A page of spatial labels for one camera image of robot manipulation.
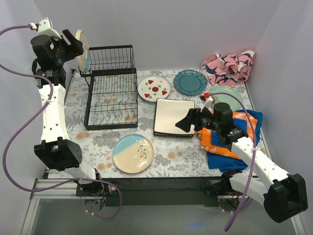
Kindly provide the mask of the cream round plate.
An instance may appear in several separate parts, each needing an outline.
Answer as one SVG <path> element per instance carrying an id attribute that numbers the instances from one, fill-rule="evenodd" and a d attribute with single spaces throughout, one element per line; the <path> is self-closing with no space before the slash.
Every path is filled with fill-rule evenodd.
<path id="1" fill-rule="evenodd" d="M 89 53 L 89 43 L 86 34 L 82 30 L 77 30 L 75 38 L 82 42 L 83 46 L 83 54 L 80 56 L 76 57 L 77 63 L 79 70 L 82 73 L 86 73 L 90 70 L 91 68 L 91 58 L 90 58 L 90 53 Z"/>

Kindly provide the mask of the cream square plate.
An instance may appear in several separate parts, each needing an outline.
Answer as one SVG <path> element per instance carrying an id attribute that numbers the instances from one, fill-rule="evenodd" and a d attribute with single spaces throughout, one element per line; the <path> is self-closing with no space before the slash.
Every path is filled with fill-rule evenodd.
<path id="1" fill-rule="evenodd" d="M 154 132 L 168 134 L 195 134 L 194 126 L 184 132 L 175 124 L 186 117 L 189 109 L 195 108 L 193 100 L 170 100 L 158 98 L 156 101 Z"/>

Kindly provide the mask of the teal scalloped plate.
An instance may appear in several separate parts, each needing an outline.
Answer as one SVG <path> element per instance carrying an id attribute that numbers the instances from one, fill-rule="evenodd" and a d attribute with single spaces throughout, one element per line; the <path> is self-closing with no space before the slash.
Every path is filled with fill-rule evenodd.
<path id="1" fill-rule="evenodd" d="M 207 86 L 205 76 L 195 70 L 180 71 L 173 80 L 176 90 L 185 95 L 198 95 Z"/>

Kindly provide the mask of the mint green plate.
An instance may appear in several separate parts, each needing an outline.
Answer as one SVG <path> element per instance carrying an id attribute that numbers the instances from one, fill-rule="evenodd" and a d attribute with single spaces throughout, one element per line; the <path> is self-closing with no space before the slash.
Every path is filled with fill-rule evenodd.
<path id="1" fill-rule="evenodd" d="M 234 88 L 218 85 L 218 86 L 211 88 L 209 93 L 210 94 L 211 93 L 226 93 L 226 94 L 213 95 L 212 96 L 213 102 L 211 104 L 211 107 L 214 107 L 214 105 L 217 103 L 223 102 L 223 103 L 227 103 L 233 112 L 241 109 L 241 105 L 236 99 L 233 98 L 233 96 L 236 97 L 241 102 L 242 102 L 242 97 L 239 94 L 239 92 L 236 91 Z"/>

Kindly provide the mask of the white green rimmed plate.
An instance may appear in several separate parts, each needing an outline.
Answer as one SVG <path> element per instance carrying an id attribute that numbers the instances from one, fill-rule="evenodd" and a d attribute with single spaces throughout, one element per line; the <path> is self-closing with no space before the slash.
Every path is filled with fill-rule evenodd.
<path id="1" fill-rule="evenodd" d="M 154 96 L 156 100 L 166 99 L 170 95 L 171 84 L 162 76 L 148 76 L 139 81 L 137 91 L 139 96 Z"/>

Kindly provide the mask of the cream blue leaf plate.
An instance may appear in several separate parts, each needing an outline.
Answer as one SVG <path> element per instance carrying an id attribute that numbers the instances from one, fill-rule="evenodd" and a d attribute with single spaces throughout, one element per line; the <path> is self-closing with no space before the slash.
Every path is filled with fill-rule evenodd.
<path id="1" fill-rule="evenodd" d="M 122 137 L 112 151 L 115 166 L 129 174 L 137 174 L 146 170 L 152 164 L 154 155 L 152 143 L 139 134 Z"/>

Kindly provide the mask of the white blue striped plate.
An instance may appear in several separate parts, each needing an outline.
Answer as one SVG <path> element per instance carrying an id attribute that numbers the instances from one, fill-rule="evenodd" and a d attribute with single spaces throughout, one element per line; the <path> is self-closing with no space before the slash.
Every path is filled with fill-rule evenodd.
<path id="1" fill-rule="evenodd" d="M 156 101 L 157 101 L 154 96 L 149 96 L 149 97 L 140 96 L 140 98 L 141 98 L 144 102 L 148 102 L 148 103 L 156 103 Z"/>

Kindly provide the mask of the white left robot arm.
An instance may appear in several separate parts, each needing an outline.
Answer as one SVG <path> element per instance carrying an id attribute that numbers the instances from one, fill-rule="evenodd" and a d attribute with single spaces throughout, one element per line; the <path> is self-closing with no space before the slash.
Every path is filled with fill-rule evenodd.
<path id="1" fill-rule="evenodd" d="M 89 44 L 80 29 L 75 35 L 67 29 L 63 34 L 61 38 L 38 35 L 31 40 L 37 56 L 33 72 L 48 79 L 37 82 L 44 110 L 41 143 L 34 146 L 34 152 L 49 169 L 65 171 L 79 183 L 87 184 L 87 190 L 98 196 L 104 190 L 100 174 L 83 160 L 81 147 L 70 140 L 65 122 L 66 72 L 63 65 L 77 59 L 84 69 L 89 68 Z"/>

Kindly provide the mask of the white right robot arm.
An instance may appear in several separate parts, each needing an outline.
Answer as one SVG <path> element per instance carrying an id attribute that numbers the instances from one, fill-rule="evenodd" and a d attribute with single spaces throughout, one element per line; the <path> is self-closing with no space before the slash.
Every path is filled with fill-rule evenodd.
<path id="1" fill-rule="evenodd" d="M 299 174 L 291 175 L 254 144 L 242 128 L 236 126 L 233 112 L 226 103 L 218 103 L 214 111 L 207 108 L 191 108 L 186 117 L 175 126 L 189 132 L 194 125 L 196 130 L 206 128 L 215 131 L 222 145 L 239 156 L 247 164 L 258 180 L 233 170 L 224 174 L 222 191 L 231 195 L 236 191 L 243 193 L 264 206 L 270 218 L 281 223 L 308 209 L 306 183 Z"/>

